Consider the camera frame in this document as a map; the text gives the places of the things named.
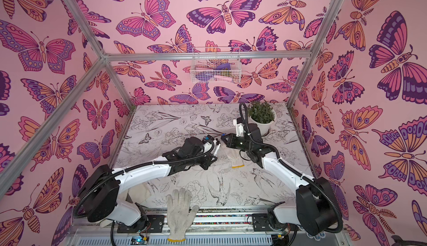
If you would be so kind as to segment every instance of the floral sketch tablecloth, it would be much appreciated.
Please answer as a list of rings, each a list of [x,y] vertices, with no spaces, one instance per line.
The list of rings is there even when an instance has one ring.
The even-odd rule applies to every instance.
[[[151,161],[176,147],[188,137],[205,135],[219,138],[235,132],[233,119],[239,116],[238,104],[143,105],[137,108],[117,161],[116,168]],[[302,172],[312,175],[288,115],[286,105],[273,105],[277,120],[264,142],[277,147],[280,156]],[[219,154],[218,160],[203,170],[192,167],[147,182],[151,196],[142,203],[149,208],[166,207],[166,195],[184,187],[192,193],[192,205],[203,207],[269,206],[285,201],[295,204],[295,194],[274,175],[251,161],[244,167],[231,168],[231,161]]]

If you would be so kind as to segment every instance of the white flower pot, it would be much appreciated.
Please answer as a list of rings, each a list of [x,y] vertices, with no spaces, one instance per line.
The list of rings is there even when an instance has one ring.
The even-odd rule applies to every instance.
[[[273,112],[274,120],[273,120],[273,121],[271,121],[270,123],[267,123],[267,124],[258,123],[257,121],[253,120],[253,119],[249,116],[249,123],[257,124],[258,128],[260,129],[261,136],[265,136],[265,135],[267,135],[267,133],[268,133],[268,132],[269,132],[269,130],[270,130],[270,126],[271,126],[271,124],[273,124],[273,123],[274,123],[274,121],[276,121],[276,118],[277,118],[277,116],[276,116],[276,112],[275,112],[273,109],[271,109],[271,111]]]

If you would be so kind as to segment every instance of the white knit glove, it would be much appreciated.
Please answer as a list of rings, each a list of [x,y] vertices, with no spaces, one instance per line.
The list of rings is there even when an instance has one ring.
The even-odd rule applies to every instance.
[[[185,240],[185,231],[191,226],[199,206],[193,206],[189,210],[191,192],[181,188],[179,191],[173,191],[173,198],[169,194],[166,196],[167,201],[167,225],[170,227],[168,241],[182,242]]]
[[[228,148],[224,142],[221,141],[220,154],[227,156],[232,162],[232,168],[240,168],[245,166],[243,159],[240,157],[238,149]]]

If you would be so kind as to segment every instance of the potted plant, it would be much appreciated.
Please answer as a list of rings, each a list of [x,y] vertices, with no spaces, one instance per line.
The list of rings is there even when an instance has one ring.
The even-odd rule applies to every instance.
[[[265,136],[269,132],[270,126],[275,120],[276,112],[267,101],[263,103],[253,102],[249,106],[249,122],[257,124],[261,136]]]

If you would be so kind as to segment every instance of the wire basket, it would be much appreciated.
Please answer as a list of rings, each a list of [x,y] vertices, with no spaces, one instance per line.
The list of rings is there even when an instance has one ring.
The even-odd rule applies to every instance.
[[[242,64],[240,48],[215,47],[216,51],[207,51],[207,47],[194,47],[190,75],[193,83],[232,82],[240,83]]]

